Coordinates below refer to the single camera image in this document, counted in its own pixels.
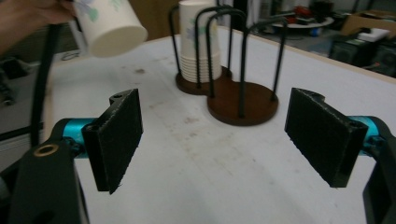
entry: white paper cup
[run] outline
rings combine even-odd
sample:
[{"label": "white paper cup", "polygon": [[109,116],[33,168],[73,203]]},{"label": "white paper cup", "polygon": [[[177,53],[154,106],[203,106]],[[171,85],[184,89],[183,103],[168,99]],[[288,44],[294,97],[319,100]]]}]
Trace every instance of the white paper cup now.
[{"label": "white paper cup", "polygon": [[[196,64],[195,63],[181,63],[181,66],[183,68],[190,68],[191,70],[196,70]],[[201,71],[207,71],[209,68],[209,65],[207,63],[201,63],[199,64],[200,70]],[[212,63],[212,67],[216,68],[216,67],[220,67],[219,62],[213,62]]]},{"label": "white paper cup", "polygon": [[[180,60],[183,63],[196,63],[195,58],[187,58],[184,56],[180,56]],[[200,58],[200,63],[207,63],[208,59],[207,58]],[[220,61],[220,54],[212,54],[212,62],[214,61]]]},{"label": "white paper cup", "polygon": [[75,0],[74,6],[89,52],[95,57],[120,55],[148,36],[128,1]]},{"label": "white paper cup", "polygon": [[[195,74],[190,74],[188,72],[183,73],[182,76],[184,79],[188,80],[189,82],[197,82],[197,76]],[[218,79],[221,76],[221,70],[213,72],[213,80]],[[209,82],[209,76],[200,76],[200,81],[202,83]]]},{"label": "white paper cup", "polygon": [[[200,11],[208,7],[214,7],[214,1],[208,0],[185,0],[179,2],[180,11],[180,55],[195,58],[195,19]],[[206,51],[206,23],[207,19],[215,12],[207,12],[200,17],[198,24],[198,41],[200,58],[207,58]],[[210,26],[210,44],[212,54],[219,52],[219,38],[217,21],[213,20]]]},{"label": "white paper cup", "polygon": [[[213,69],[213,76],[215,77],[216,74],[221,70],[221,67],[217,67]],[[197,73],[195,70],[189,70],[189,69],[182,69],[182,74],[187,75],[187,76],[193,76],[196,77]],[[200,77],[209,77],[209,71],[200,71]]]},{"label": "white paper cup", "polygon": [[[196,62],[185,62],[185,61],[181,61],[181,63],[185,66],[196,66]],[[220,64],[220,60],[212,60],[212,66],[218,66]],[[208,67],[209,64],[207,61],[204,62],[200,62],[198,64],[200,67]]]}]

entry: table surface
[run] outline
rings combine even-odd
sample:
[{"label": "table surface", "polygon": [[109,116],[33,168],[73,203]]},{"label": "table surface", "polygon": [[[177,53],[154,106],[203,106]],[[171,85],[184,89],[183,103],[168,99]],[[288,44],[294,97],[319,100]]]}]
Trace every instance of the table surface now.
[{"label": "table surface", "polygon": [[[219,29],[222,64],[227,34]],[[233,42],[238,79],[241,35]],[[272,87],[278,46],[252,36],[247,81]],[[91,223],[365,223],[362,191],[374,160],[359,157],[348,186],[331,189],[284,132],[292,87],[316,91],[346,115],[371,115],[395,133],[396,82],[286,47],[279,108],[268,122],[235,127],[214,119],[204,96],[180,91],[169,37],[115,58],[56,63],[47,132],[63,118],[100,116],[108,97],[139,89],[144,133],[121,186],[98,192],[88,160],[76,160]]]}]

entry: black rod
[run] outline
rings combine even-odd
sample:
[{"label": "black rod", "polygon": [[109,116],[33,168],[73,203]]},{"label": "black rod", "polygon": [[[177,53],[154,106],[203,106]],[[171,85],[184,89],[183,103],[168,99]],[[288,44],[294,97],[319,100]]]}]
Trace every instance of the black rod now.
[{"label": "black rod", "polygon": [[244,24],[246,24],[247,21],[247,16],[246,14],[238,9],[230,8],[230,9],[223,9],[221,12],[218,12],[217,14],[209,17],[207,20],[206,24],[206,51],[207,51],[207,63],[208,63],[208,69],[209,69],[209,97],[214,98],[215,97],[215,85],[214,85],[214,80],[213,80],[213,69],[212,69],[212,59],[210,55],[212,55],[212,50],[211,50],[211,45],[210,45],[210,24],[211,22],[216,19],[217,17],[224,16],[224,15],[230,15],[230,16],[239,16],[241,21],[243,21]]},{"label": "black rod", "polygon": [[35,90],[32,105],[32,114],[30,119],[30,144],[35,147],[39,144],[39,131],[41,116],[44,106],[44,98],[46,94],[47,80],[52,64],[53,54],[59,41],[59,34],[62,25],[50,25],[46,38],[46,45],[41,57],[40,67],[38,69],[37,77],[35,79]]},{"label": "black rod", "polygon": [[175,38],[176,34],[175,34],[174,14],[176,11],[178,11],[178,5],[172,7],[171,10],[169,10],[168,22],[169,22],[169,27],[171,30],[172,44],[173,44],[174,51],[175,51],[177,71],[181,75],[180,63],[178,61],[177,44],[176,44],[176,38]]},{"label": "black rod", "polygon": [[[238,9],[245,13],[245,15],[248,14],[248,0],[233,0],[233,8]],[[239,31],[244,31],[246,28],[246,23],[241,22],[240,20],[236,20],[235,18],[231,18],[231,24],[233,25],[233,29],[239,30]]]},{"label": "black rod", "polygon": [[208,7],[200,12],[198,12],[196,19],[195,19],[195,24],[194,24],[194,40],[195,40],[195,65],[196,65],[196,73],[197,73],[197,89],[201,89],[201,68],[200,68],[200,63],[201,63],[201,58],[200,58],[200,50],[199,50],[199,20],[202,15],[204,15],[207,12],[212,12],[212,11],[220,11],[225,8],[231,8],[231,6],[221,6],[221,7]]},{"label": "black rod", "polygon": [[231,77],[231,54],[233,53],[233,24],[230,23],[230,33],[228,35],[228,59],[226,77]]},{"label": "black rod", "polygon": [[[277,82],[279,78],[279,73],[280,73],[280,65],[282,63],[282,56],[283,56],[283,49],[285,45],[285,40],[286,40],[286,31],[288,28],[288,24],[285,20],[285,18],[280,17],[280,18],[273,18],[268,21],[262,21],[259,23],[256,23],[252,26],[250,26],[248,29],[245,30],[243,34],[243,40],[242,40],[242,53],[241,53],[241,79],[240,79],[240,90],[239,90],[239,106],[238,106],[238,116],[240,118],[243,118],[245,116],[245,70],[246,70],[246,58],[247,58],[247,42],[248,42],[248,35],[251,33],[252,30],[255,29],[261,29],[264,28],[270,24],[276,23],[276,22],[282,22],[283,23],[283,28],[282,28],[282,40],[280,43],[280,48],[279,48],[279,54],[277,58],[277,65],[276,65],[276,76],[275,76],[275,81],[274,81],[274,88],[276,89],[277,87]],[[271,100],[276,99],[276,90],[273,90],[273,93],[271,95]]]}]

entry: round wooden base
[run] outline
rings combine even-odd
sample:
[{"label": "round wooden base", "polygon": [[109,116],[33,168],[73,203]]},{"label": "round wooden base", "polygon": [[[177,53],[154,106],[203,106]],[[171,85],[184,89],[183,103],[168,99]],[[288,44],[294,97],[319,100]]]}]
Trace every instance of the round wooden base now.
[{"label": "round wooden base", "polygon": [[[218,85],[218,83],[224,82],[225,79],[231,79],[231,71],[226,68],[226,67],[221,67],[221,76],[215,80],[215,85]],[[181,74],[176,75],[176,84],[177,87],[181,90],[184,91],[188,94],[192,95],[209,95],[209,83],[201,83],[201,88],[197,87],[197,83],[195,82],[190,82],[186,79]]]},{"label": "round wooden base", "polygon": [[238,116],[239,82],[224,81],[215,87],[215,97],[207,97],[210,114],[216,119],[235,126],[251,126],[264,123],[274,116],[279,105],[273,92],[256,83],[245,83],[245,116]]},{"label": "round wooden base", "polygon": [[272,99],[273,92],[268,88],[246,82],[245,94],[245,116],[238,116],[239,106],[239,82],[234,82],[231,75],[227,76],[229,70],[225,67],[221,69],[221,76],[214,81],[215,97],[209,95],[209,83],[201,83],[201,88],[197,83],[190,82],[181,74],[176,76],[177,87],[188,94],[206,95],[207,107],[210,114],[216,119],[235,126],[251,126],[264,123],[274,116],[278,107],[278,99]]}]

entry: finger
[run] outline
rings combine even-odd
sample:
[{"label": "finger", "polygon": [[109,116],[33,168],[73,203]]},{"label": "finger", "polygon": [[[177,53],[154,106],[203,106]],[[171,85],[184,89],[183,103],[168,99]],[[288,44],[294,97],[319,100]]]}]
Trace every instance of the finger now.
[{"label": "finger", "polygon": [[62,0],[61,1],[61,5],[62,5],[62,7],[66,8],[67,10],[69,10],[70,13],[73,16],[77,15],[72,1],[70,1],[70,0]]},{"label": "finger", "polygon": [[33,6],[39,8],[52,7],[57,4],[56,0],[30,0],[30,2],[33,4]]},{"label": "finger", "polygon": [[38,9],[40,14],[46,19],[49,24],[59,24],[73,20],[73,15],[70,11],[60,5],[48,9]]}]

